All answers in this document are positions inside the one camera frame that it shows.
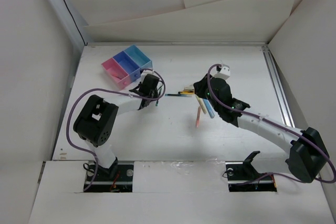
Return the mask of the orange pink pen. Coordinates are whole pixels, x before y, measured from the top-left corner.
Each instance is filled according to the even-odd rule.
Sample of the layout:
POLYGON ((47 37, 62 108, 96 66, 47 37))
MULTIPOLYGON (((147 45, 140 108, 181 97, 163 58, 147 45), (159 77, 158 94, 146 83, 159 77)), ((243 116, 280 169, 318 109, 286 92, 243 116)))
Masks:
POLYGON ((197 117, 196 117, 196 122, 195 122, 195 127, 199 127, 199 120, 200 120, 200 116, 201 116, 201 107, 199 106, 198 109, 197 109, 197 117))

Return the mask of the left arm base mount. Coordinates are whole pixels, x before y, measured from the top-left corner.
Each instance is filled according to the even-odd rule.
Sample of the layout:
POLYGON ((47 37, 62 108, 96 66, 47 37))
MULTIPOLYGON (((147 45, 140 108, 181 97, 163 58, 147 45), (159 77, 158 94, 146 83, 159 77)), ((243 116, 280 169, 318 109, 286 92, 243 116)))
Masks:
POLYGON ((98 167, 94 177, 96 164, 88 162, 83 164, 86 171, 83 185, 84 193, 131 193, 133 189, 134 162, 119 162, 112 169, 111 175, 107 170, 98 167))

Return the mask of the blue highlighter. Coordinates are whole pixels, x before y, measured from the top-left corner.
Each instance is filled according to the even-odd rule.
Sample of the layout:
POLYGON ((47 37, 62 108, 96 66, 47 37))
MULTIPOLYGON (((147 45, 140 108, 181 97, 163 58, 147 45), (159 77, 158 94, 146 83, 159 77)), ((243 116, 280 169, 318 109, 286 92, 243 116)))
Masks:
POLYGON ((214 114, 214 111, 212 109, 211 104, 206 99, 203 99, 203 102, 204 102, 204 105, 205 105, 205 107, 206 107, 206 109, 208 111, 208 114, 209 114, 210 118, 213 119, 215 117, 215 114, 214 114))

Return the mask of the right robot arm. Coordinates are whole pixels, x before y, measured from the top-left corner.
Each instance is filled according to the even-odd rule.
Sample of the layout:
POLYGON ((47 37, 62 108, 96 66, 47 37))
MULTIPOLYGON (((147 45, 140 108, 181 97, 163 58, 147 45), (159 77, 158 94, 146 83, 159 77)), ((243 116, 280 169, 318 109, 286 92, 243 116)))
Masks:
POLYGON ((193 84, 193 88, 195 94, 207 100, 224 122, 253 132, 284 152, 281 157, 272 156, 262 161, 254 159, 260 151, 251 152, 245 160, 227 165, 229 180, 244 185, 272 175, 283 175, 300 183, 311 183, 329 161, 330 156, 317 130, 289 127, 253 112, 248 103, 232 96, 224 79, 205 75, 193 84))

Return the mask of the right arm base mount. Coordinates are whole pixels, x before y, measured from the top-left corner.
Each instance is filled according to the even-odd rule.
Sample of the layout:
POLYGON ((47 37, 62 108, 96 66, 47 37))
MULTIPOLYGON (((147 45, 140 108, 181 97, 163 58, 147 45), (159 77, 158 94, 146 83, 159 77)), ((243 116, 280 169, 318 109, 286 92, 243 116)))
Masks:
POLYGON ((229 192, 277 192, 273 175, 259 179, 264 173, 257 172, 252 165, 259 153, 253 151, 243 161, 225 162, 222 177, 227 179, 229 192))

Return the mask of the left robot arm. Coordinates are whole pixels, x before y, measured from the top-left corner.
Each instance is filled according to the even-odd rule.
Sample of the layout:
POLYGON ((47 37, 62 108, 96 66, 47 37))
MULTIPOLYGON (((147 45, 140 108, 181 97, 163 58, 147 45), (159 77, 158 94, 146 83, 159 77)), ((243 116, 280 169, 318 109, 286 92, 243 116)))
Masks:
POLYGON ((156 102, 162 96, 159 95, 159 84, 165 88, 165 82, 158 74, 150 73, 141 77, 139 84, 128 93, 91 89, 82 94, 74 103, 68 116, 66 136, 68 143, 77 150, 89 153, 95 161, 93 173, 102 176, 105 180, 112 180, 117 175, 118 159, 107 141, 112 133, 115 120, 118 115, 146 108, 151 102, 156 102), (69 136, 69 128, 72 114, 79 101, 89 93, 101 91, 117 95, 117 102, 110 103, 104 98, 91 95, 73 124, 73 131, 80 139, 84 140, 88 148, 75 145, 69 136))

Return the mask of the pale yellow highlighter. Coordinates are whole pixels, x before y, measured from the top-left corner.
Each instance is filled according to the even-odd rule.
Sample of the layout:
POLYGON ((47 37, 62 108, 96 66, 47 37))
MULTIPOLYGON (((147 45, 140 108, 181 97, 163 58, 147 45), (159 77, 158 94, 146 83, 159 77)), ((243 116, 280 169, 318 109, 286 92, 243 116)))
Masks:
POLYGON ((205 107, 205 104, 204 104, 203 100, 201 98, 199 98, 197 95, 195 97, 196 97, 196 99, 197 99, 197 101, 198 101, 198 103, 199 103, 199 105, 200 105, 201 110, 203 111, 203 113, 207 114, 207 109, 205 107))

